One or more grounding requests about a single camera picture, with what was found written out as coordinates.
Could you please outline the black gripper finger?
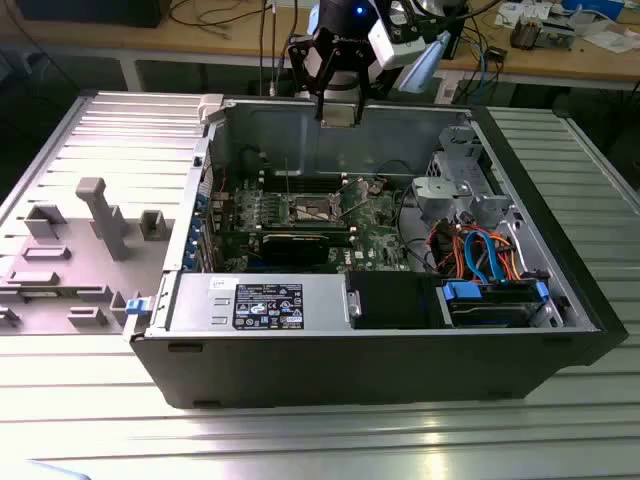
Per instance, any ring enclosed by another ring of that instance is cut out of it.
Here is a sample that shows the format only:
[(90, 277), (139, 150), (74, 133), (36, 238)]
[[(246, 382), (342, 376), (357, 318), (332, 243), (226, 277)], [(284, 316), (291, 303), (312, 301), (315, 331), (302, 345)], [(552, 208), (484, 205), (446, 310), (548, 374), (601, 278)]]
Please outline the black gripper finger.
[(359, 85), (359, 97), (355, 112), (355, 123), (359, 124), (366, 102), (370, 97), (369, 67), (374, 61), (374, 53), (371, 48), (352, 48), (350, 57), (351, 70), (357, 74)]
[[(287, 51), (296, 90), (306, 91), (316, 97), (315, 119), (322, 120), (325, 90), (331, 80), (331, 46), (328, 37), (326, 35), (296, 37), (289, 42)], [(305, 64), (313, 51), (320, 59), (315, 74), (312, 74)]]

